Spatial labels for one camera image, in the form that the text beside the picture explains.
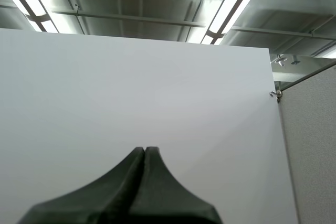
ceiling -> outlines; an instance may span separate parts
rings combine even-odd
[[[222,0],[41,0],[61,33],[200,43]],[[0,27],[33,30],[11,0],[0,0]],[[269,48],[277,81],[294,81],[331,59],[336,0],[251,0],[221,45]],[[309,38],[312,35],[323,37]],[[291,65],[295,55],[301,61]]]

white wall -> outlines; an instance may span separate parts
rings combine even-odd
[[[297,223],[267,49],[2,29],[0,53],[0,223],[150,145],[226,224]]]

metal clip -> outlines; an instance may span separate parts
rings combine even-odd
[[[269,95],[271,97],[276,97],[277,98],[277,102],[280,102],[280,98],[282,97],[282,91],[281,90],[271,91],[271,92],[269,92]]]

black rubber object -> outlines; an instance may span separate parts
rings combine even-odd
[[[172,176],[159,148],[148,147],[143,176],[127,224],[205,223],[222,224],[216,209],[186,190]]]
[[[137,147],[91,184],[35,205],[19,224],[121,223],[137,193],[143,161],[144,150]]]

gray fabric panel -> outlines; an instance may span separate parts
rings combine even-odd
[[[283,94],[282,123],[301,224],[335,224],[336,67]]]

